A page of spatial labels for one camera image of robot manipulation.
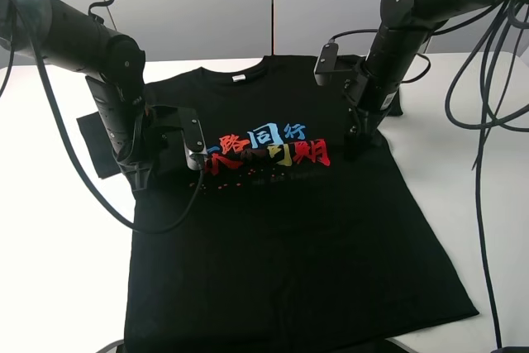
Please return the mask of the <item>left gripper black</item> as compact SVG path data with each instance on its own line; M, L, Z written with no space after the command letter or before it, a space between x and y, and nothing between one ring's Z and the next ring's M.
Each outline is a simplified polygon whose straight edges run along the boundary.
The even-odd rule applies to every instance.
M146 190L160 146L152 117L143 105L126 103L111 84L90 76L85 79L110 142L112 158L133 193Z

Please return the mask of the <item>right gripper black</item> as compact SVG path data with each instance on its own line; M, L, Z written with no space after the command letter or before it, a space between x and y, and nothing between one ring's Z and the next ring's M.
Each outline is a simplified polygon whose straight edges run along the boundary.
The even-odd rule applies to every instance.
M344 135L344 159L356 161L374 143L372 135L386 116L400 116L400 92L389 91L362 64L355 64L344 82L349 103L350 130Z

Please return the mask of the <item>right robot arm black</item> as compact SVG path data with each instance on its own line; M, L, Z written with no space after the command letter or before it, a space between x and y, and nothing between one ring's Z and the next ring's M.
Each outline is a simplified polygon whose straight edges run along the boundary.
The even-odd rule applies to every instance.
M354 159L378 144L376 131L417 52L451 18L502 0L381 0L381 24L367 56L358 59L344 94L350 103L346 153Z

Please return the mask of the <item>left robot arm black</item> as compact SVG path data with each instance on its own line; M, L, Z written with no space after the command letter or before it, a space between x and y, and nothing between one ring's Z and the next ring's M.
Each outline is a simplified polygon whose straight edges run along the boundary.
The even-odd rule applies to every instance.
M142 142L145 52L62 0L1 0L1 46L31 57L30 28L45 64L83 74L97 112L78 119L99 178L123 174L135 192L154 168Z

